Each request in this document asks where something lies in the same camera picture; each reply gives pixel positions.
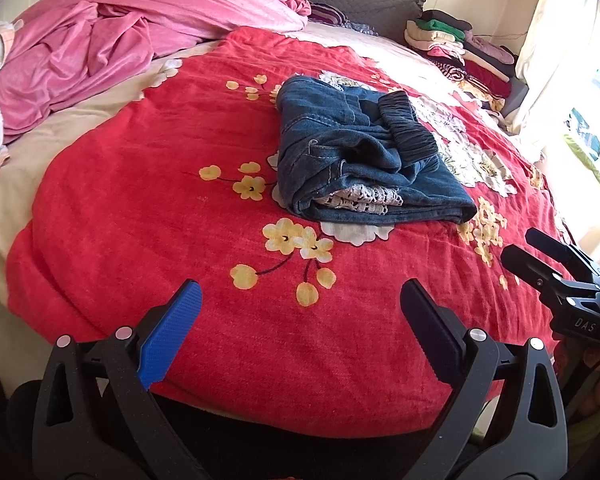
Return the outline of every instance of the blue denim jeans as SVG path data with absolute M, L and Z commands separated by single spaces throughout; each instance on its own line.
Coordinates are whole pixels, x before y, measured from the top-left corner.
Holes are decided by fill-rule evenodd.
M 405 92 L 338 90 L 307 76 L 280 89 L 278 185 L 286 208 L 314 221 L 462 223 L 477 209 L 438 155 Z M 395 189 L 402 205 L 385 214 L 334 209 L 314 201 L 355 184 Z

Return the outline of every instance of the maroon folded garment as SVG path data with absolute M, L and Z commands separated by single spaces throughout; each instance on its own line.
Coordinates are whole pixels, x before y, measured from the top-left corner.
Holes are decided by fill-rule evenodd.
M 485 85 L 494 97 L 504 97 L 506 99 L 511 95 L 511 81 L 504 82 L 498 76 L 473 61 L 464 60 L 464 69 L 469 75 L 474 76 Z

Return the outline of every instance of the metal screw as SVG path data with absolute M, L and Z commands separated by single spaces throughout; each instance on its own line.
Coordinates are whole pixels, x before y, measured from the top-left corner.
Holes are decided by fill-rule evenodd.
M 487 333 L 480 328 L 472 328 L 469 331 L 469 336 L 471 336 L 471 339 L 474 341 L 484 341 L 487 339 Z
M 121 326 L 116 330 L 116 339 L 125 340 L 129 339 L 134 330 L 130 326 Z
M 58 341 L 56 341 L 56 344 L 60 347 L 60 348 L 64 348 L 65 346 L 67 346 L 69 343 L 71 342 L 71 336 L 70 335 L 61 335 L 58 338 Z
M 535 348 L 536 350 L 542 350 L 544 348 L 544 343 L 537 337 L 532 337 L 529 341 L 529 344 L 532 346 L 532 348 Z

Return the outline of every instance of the floral blanket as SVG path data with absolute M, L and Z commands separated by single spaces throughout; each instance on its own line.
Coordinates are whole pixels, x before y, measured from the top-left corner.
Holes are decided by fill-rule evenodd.
M 279 206 L 276 96 L 300 73 L 412 97 L 478 206 L 461 226 L 312 223 Z M 50 341 L 101 338 L 185 278 L 203 310 L 156 391 L 321 436 L 429 426 L 449 389 L 400 312 L 408 278 L 467 326 L 552 348 L 550 313 L 499 262 L 560 235 L 544 179 L 477 105 L 441 105 L 350 48 L 243 27 L 49 166 L 8 258 L 9 306 Z

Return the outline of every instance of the pink blanket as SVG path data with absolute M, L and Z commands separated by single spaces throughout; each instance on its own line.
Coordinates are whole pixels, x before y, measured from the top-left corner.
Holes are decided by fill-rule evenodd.
M 6 136 L 241 25 L 301 30 L 308 0 L 40 0 L 0 70 Z

